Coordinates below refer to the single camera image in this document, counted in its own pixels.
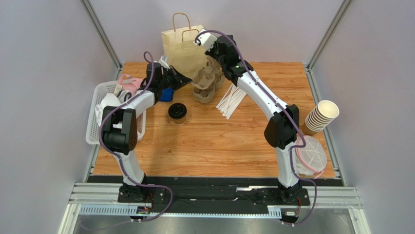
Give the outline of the single grey pulp cup carrier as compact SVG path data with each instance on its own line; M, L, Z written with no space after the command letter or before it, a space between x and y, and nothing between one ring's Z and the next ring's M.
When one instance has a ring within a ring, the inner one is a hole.
M207 56L206 65L198 69L192 77L192 85L199 90L218 89L225 77L218 61Z

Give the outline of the black plastic cup lid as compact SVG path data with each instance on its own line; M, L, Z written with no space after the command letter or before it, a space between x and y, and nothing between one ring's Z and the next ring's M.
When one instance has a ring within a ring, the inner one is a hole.
M168 115L172 119L182 119L187 115L187 108L182 103L174 103L169 107Z

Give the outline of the brown paper bag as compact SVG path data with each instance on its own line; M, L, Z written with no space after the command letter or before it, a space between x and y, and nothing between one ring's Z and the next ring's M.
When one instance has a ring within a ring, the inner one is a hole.
M194 73L203 68L207 62L205 50L194 44L196 36L203 29L202 25L191 25L187 18L187 25L176 27L172 18L173 28L161 33L164 55L168 57L168 64L172 65L183 75L193 77Z

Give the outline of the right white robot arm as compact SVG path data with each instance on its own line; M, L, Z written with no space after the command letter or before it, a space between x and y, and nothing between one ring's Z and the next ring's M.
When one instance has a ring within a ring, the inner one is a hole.
M278 188L273 196L282 203L296 201L302 190L292 156L299 132L298 107L272 93L243 58L231 35L202 33L195 43L205 48L205 54L219 63L225 77L248 94L265 114L268 124L264 137L275 150L279 168Z

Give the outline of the brown paper coffee cup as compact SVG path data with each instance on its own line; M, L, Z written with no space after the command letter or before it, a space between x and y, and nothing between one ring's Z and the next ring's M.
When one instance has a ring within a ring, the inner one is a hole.
M186 117L182 118L171 118L172 122L176 125L183 125L186 122Z

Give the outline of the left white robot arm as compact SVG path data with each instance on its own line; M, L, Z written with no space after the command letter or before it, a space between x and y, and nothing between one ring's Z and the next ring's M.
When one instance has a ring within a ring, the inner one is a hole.
M163 90L179 90L192 80L173 66L158 62L147 65L147 76L139 82L135 95L117 106L106 106L103 110L99 130L101 146L116 159L122 175L121 196L144 202L149 195L150 185L140 168L135 155L138 140L137 117L154 106L162 96Z

